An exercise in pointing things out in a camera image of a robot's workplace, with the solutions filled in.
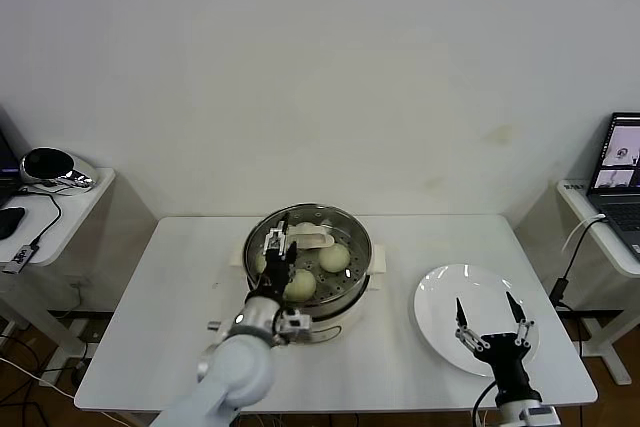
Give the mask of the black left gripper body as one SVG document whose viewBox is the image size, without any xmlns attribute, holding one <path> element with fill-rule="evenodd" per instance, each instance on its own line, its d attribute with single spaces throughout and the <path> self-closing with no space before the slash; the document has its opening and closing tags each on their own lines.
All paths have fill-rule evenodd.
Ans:
<svg viewBox="0 0 640 427">
<path fill-rule="evenodd" d="M 290 269 L 294 263 L 295 261 L 286 261 L 285 257 L 282 258 L 278 254 L 271 258 L 258 253 L 255 263 L 258 283 L 252 290 L 252 295 L 282 300 L 285 288 L 291 280 Z"/>
</svg>

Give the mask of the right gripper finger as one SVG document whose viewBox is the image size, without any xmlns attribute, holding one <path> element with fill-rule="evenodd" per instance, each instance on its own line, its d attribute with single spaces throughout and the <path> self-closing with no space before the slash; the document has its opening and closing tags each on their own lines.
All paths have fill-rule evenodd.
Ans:
<svg viewBox="0 0 640 427">
<path fill-rule="evenodd" d="M 455 337 L 469 351 L 484 351 L 488 349 L 488 343 L 468 327 L 467 318 L 459 298 L 456 299 L 456 325 Z"/>
<path fill-rule="evenodd" d="M 506 292 L 506 297 L 507 297 L 511 312 L 513 314 L 514 320 L 517 324 L 515 345 L 529 346 L 530 343 L 528 341 L 528 335 L 529 335 L 530 329 L 534 325 L 534 321 L 529 320 L 526 317 L 521 304 L 511 295 L 509 291 Z"/>
</svg>

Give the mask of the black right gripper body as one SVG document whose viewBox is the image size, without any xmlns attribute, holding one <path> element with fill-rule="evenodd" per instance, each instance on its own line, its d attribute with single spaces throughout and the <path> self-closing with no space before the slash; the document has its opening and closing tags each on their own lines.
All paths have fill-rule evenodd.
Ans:
<svg viewBox="0 0 640 427">
<path fill-rule="evenodd" d="M 531 349 L 528 340 L 522 340 L 516 333 L 470 334 L 470 338 L 474 344 L 474 357 L 491 368 L 498 397 L 533 396 L 523 367 L 523 359 Z"/>
</svg>

